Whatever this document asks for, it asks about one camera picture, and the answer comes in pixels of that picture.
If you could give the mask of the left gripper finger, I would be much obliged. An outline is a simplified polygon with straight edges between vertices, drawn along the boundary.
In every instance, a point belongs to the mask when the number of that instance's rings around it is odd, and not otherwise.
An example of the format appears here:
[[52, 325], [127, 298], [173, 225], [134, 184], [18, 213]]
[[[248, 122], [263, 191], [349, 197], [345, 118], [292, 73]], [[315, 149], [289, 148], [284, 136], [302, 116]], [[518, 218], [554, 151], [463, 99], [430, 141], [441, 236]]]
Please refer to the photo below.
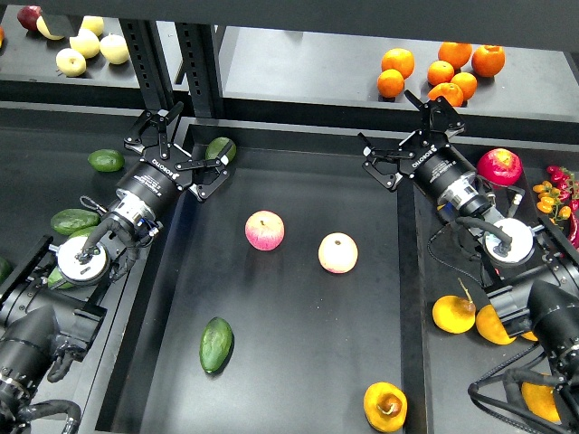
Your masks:
[[198, 202], [205, 202], [230, 176], [224, 156], [216, 159], [188, 160], [175, 164], [180, 190], [190, 191]]
[[[183, 108], [184, 104], [178, 101], [168, 111], [153, 113], [144, 110], [125, 136], [124, 147], [143, 156], [146, 148], [157, 146], [161, 156], [169, 156], [171, 145], [168, 140], [168, 127], [181, 114]], [[151, 128], [156, 131], [156, 139], [154, 142], [146, 143], [143, 134]]]

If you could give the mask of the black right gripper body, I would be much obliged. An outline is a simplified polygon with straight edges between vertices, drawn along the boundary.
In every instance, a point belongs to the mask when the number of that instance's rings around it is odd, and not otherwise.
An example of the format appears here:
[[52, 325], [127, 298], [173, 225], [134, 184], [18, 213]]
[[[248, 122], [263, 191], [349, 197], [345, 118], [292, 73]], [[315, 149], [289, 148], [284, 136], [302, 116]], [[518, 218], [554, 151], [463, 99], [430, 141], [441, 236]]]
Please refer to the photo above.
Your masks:
[[412, 132], [398, 149], [412, 154], [398, 162], [398, 172], [410, 178], [434, 203], [467, 203], [477, 192], [476, 170], [449, 142], [445, 133]]

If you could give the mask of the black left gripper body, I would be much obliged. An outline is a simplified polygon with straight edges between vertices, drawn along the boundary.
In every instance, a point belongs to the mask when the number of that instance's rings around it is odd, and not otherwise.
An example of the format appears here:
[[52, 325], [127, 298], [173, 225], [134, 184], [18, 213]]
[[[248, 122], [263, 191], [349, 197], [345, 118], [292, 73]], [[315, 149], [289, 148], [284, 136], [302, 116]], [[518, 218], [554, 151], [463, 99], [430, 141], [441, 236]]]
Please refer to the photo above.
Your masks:
[[123, 199], [127, 195], [136, 196], [151, 211], [164, 211], [193, 184], [191, 170], [176, 168], [190, 157], [177, 144], [169, 147], [167, 159], [160, 156], [158, 146], [146, 148], [139, 161], [117, 184], [117, 197]]

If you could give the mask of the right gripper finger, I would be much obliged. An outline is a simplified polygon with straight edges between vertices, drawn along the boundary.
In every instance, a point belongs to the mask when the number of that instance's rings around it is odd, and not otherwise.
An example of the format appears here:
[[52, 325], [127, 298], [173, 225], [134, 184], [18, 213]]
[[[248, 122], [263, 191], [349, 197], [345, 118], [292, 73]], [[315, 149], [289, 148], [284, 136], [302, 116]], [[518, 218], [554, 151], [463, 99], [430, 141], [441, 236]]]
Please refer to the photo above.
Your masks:
[[421, 101], [409, 90], [404, 92], [404, 96], [421, 114], [419, 133], [425, 145], [433, 144], [438, 139], [447, 143], [450, 137], [465, 130], [465, 121], [444, 96]]
[[393, 193], [397, 189], [398, 184], [402, 181], [403, 175], [399, 170], [392, 173], [386, 173], [381, 170], [381, 166], [384, 164], [399, 165], [402, 161], [411, 160], [413, 158], [413, 152], [402, 150], [401, 148], [379, 149], [373, 146], [370, 140], [362, 132], [359, 132], [357, 137], [364, 144], [363, 156], [365, 157], [365, 161], [363, 163], [363, 168], [380, 185]]

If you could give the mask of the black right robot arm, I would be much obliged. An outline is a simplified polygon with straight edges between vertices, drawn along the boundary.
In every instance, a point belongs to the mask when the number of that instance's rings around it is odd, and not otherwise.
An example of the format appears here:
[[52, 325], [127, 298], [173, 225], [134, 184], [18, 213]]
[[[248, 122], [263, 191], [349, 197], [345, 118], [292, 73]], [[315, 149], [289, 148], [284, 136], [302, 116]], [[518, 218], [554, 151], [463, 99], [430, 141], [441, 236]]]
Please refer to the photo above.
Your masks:
[[480, 409], [534, 433], [578, 430], [578, 252], [546, 217], [517, 218], [524, 192], [512, 188], [506, 211], [497, 208], [498, 184], [483, 175], [452, 144], [464, 123], [447, 99], [409, 96], [421, 125], [397, 146], [365, 144], [365, 170], [394, 191], [411, 181], [453, 229], [474, 240], [483, 269], [480, 279], [498, 321], [510, 337], [536, 337], [539, 359], [511, 359], [472, 383], [471, 401]]

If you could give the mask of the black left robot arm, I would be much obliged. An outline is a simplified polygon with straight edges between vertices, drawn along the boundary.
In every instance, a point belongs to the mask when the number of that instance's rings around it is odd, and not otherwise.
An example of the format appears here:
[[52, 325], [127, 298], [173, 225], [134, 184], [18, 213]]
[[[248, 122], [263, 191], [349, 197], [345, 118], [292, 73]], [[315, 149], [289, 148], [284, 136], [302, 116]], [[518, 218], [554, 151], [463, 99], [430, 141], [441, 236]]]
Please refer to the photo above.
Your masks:
[[101, 302], [162, 230], [163, 212], [183, 193], [206, 200], [230, 174], [233, 142], [202, 158], [170, 141], [169, 125], [182, 105], [144, 111], [124, 146], [138, 161], [120, 179], [115, 200], [102, 206], [82, 197], [99, 224], [85, 237], [60, 245], [45, 236], [1, 286], [1, 430], [27, 433], [34, 420], [64, 417], [74, 433], [81, 408], [68, 400], [36, 401], [42, 382], [62, 380], [83, 360], [103, 324]]

